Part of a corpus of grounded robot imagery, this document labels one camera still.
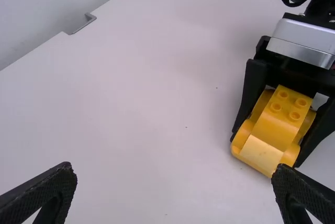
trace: yellow lego brick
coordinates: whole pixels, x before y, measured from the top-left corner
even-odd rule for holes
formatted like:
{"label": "yellow lego brick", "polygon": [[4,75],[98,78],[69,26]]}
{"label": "yellow lego brick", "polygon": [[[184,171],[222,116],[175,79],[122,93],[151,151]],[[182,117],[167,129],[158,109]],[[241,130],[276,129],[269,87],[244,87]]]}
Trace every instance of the yellow lego brick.
{"label": "yellow lego brick", "polygon": [[293,166],[299,141],[315,119],[312,98],[279,85],[265,90],[231,143],[238,159],[271,177],[279,163]]}

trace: black cable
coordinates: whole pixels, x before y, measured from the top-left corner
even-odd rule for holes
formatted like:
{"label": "black cable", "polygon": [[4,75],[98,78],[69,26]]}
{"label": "black cable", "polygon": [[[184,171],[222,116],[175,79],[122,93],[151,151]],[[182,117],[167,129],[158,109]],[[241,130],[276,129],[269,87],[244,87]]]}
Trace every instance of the black cable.
{"label": "black cable", "polygon": [[303,2],[299,2],[299,3],[290,3],[289,0],[282,0],[282,2],[288,6],[288,7],[291,7],[291,8],[294,8],[294,7],[298,7],[300,6],[301,4],[303,4],[305,1]]}

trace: lego stud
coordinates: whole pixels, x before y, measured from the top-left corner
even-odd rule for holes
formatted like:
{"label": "lego stud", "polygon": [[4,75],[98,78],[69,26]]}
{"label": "lego stud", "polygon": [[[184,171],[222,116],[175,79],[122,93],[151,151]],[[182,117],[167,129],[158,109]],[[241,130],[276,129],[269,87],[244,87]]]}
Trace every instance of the lego stud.
{"label": "lego stud", "polygon": [[300,119],[300,113],[298,113],[297,111],[291,111],[288,114],[288,117],[290,118],[290,120],[292,121],[298,121]]}
{"label": "lego stud", "polygon": [[303,107],[305,107],[307,105],[307,101],[305,99],[303,99],[303,98],[298,98],[295,101],[294,105],[296,107],[298,107],[298,108],[303,108]]}
{"label": "lego stud", "polygon": [[281,111],[281,109],[282,109],[282,106],[278,103],[272,103],[270,105],[270,110],[274,113],[277,113],[277,112]]}
{"label": "lego stud", "polygon": [[286,91],[279,91],[277,95],[280,99],[287,99],[288,93]]}

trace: textured black pad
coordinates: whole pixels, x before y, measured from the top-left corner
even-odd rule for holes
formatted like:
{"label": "textured black pad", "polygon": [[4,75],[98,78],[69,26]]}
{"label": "textured black pad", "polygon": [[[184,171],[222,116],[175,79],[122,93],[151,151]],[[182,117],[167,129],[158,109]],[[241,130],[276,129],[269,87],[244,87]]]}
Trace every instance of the textured black pad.
{"label": "textured black pad", "polygon": [[23,223],[42,207],[33,224],[63,224],[76,186],[71,164],[63,162],[1,195],[0,223]]}
{"label": "textured black pad", "polygon": [[285,224],[312,223],[305,209],[324,224],[335,223],[335,192],[280,164],[271,179]]}

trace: white background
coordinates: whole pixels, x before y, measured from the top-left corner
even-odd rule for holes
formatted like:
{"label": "white background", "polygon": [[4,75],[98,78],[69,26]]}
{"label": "white background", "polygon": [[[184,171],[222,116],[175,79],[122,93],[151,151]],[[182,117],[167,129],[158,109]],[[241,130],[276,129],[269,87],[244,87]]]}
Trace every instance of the white background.
{"label": "white background", "polygon": [[75,31],[106,1],[0,0],[0,70],[59,32]]}

